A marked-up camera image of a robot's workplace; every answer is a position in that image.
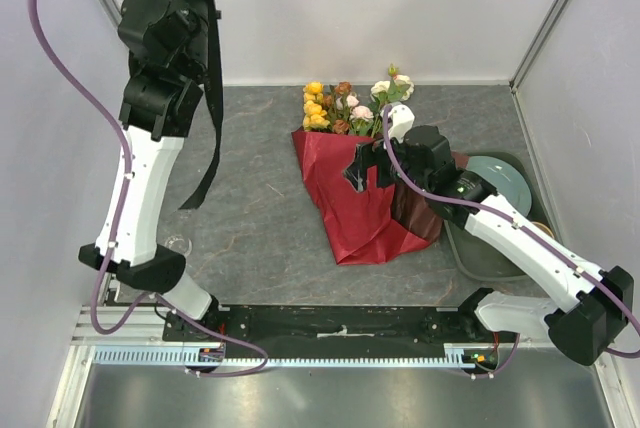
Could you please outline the pink rose stem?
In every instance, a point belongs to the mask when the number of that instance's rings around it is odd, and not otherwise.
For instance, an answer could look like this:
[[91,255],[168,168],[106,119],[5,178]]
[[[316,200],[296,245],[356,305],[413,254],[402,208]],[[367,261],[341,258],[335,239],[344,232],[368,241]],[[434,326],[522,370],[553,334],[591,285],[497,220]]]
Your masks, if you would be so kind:
[[382,129],[382,112],[387,105],[385,93],[374,95],[368,105],[359,104],[350,111],[349,135],[377,138]]

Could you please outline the dark red wrapping paper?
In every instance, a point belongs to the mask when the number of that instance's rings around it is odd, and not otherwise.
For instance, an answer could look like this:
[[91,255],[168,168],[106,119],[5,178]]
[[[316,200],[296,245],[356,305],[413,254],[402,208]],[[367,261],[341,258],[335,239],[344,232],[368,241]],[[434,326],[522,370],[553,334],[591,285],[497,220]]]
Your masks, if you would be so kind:
[[337,264],[383,264],[439,239],[443,219],[406,185],[378,188],[371,168],[367,188],[358,193],[344,178],[356,146],[368,137],[302,129],[291,136],[303,183],[321,213]]

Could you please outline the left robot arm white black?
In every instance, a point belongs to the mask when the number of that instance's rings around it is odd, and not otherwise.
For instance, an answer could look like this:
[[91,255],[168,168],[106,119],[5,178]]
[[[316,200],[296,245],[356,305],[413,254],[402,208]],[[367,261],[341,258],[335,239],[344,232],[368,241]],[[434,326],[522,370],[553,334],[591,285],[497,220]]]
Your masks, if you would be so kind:
[[217,301],[187,273],[184,255],[158,244],[157,227],[199,103],[222,137],[220,17],[214,0],[122,2],[118,36],[129,50],[130,78],[119,121],[130,151],[119,162],[108,218],[78,255],[124,285],[160,295],[186,315],[185,330],[198,341],[218,333]]

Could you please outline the yellow rose stem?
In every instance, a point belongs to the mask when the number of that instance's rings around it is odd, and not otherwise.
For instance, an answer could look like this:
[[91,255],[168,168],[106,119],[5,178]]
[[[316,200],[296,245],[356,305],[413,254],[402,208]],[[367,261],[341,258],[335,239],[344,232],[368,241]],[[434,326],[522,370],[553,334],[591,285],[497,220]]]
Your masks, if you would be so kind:
[[329,127],[328,112],[324,106],[324,85],[317,81],[308,83],[303,88],[302,128],[304,131],[322,131]]

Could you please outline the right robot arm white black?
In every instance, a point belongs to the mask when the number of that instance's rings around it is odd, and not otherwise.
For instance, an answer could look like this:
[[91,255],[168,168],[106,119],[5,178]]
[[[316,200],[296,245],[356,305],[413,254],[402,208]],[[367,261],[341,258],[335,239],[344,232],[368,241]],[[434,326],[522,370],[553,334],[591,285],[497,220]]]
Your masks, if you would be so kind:
[[353,188],[404,183],[442,219],[496,249],[546,294],[542,300],[486,290],[458,316],[458,329],[477,342],[507,331],[548,338],[570,360],[589,366],[612,353],[615,338],[637,326],[634,279],[619,266],[604,270],[546,235],[479,174],[457,166],[448,140],[433,126],[360,143],[344,176]]

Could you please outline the black ribbon gold lettering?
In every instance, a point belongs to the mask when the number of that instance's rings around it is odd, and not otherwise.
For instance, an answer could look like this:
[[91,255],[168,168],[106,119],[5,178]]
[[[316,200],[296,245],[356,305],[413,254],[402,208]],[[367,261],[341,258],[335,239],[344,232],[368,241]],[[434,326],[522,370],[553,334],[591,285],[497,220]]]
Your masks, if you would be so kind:
[[215,148],[213,157],[203,175],[203,178],[195,191],[180,206],[180,210],[198,209],[205,201],[220,163],[222,126],[224,120],[222,61],[218,26],[218,20],[221,18],[221,13],[216,8],[215,0],[195,1],[204,7],[205,18],[208,23],[207,72],[203,81],[203,86],[205,101],[215,130]]

